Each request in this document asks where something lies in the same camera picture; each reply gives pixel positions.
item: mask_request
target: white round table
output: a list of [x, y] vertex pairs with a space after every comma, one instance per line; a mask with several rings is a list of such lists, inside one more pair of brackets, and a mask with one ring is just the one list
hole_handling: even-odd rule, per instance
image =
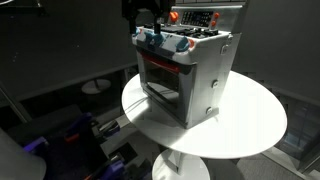
[[[274, 146], [287, 127], [286, 113], [278, 99], [262, 85], [232, 71], [219, 114], [191, 129], [184, 129], [148, 98], [141, 88], [139, 75], [126, 85], [122, 106], [129, 121], [148, 138], [187, 154], [162, 153], [153, 167], [154, 180], [189, 179], [189, 169], [206, 173], [208, 170], [202, 167], [199, 157], [234, 159], [258, 154]], [[184, 165], [188, 159], [194, 162], [194, 167], [190, 163]], [[168, 161], [180, 168], [175, 170]]]

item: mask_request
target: table pedestal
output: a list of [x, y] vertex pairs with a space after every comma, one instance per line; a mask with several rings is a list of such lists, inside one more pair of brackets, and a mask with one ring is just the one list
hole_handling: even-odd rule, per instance
[[162, 152], [152, 169], [153, 180], [210, 180], [209, 171], [197, 156], [180, 154], [172, 150]]

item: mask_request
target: table top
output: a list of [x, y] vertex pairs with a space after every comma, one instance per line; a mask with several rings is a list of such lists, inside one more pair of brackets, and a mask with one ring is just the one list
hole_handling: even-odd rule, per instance
[[257, 82], [230, 72], [217, 116], [184, 129], [151, 101], [132, 78], [122, 94], [126, 116], [139, 131], [170, 149], [212, 159], [251, 156], [274, 146], [287, 117], [278, 99]]

